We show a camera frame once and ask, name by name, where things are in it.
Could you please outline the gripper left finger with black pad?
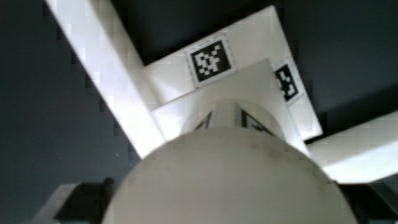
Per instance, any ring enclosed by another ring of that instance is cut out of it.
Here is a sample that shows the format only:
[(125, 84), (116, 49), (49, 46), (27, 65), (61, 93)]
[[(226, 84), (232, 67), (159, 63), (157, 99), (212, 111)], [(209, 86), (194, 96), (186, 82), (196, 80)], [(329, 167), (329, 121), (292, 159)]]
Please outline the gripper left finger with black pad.
[(27, 224), (102, 224), (113, 193), (113, 178), (63, 184)]

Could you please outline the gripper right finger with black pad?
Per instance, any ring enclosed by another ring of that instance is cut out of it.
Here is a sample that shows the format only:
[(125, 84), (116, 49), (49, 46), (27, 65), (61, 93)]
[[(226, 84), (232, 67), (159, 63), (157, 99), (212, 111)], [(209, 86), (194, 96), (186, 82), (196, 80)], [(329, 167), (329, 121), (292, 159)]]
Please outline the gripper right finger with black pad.
[(398, 224), (398, 187), (383, 181), (342, 184), (360, 224)]

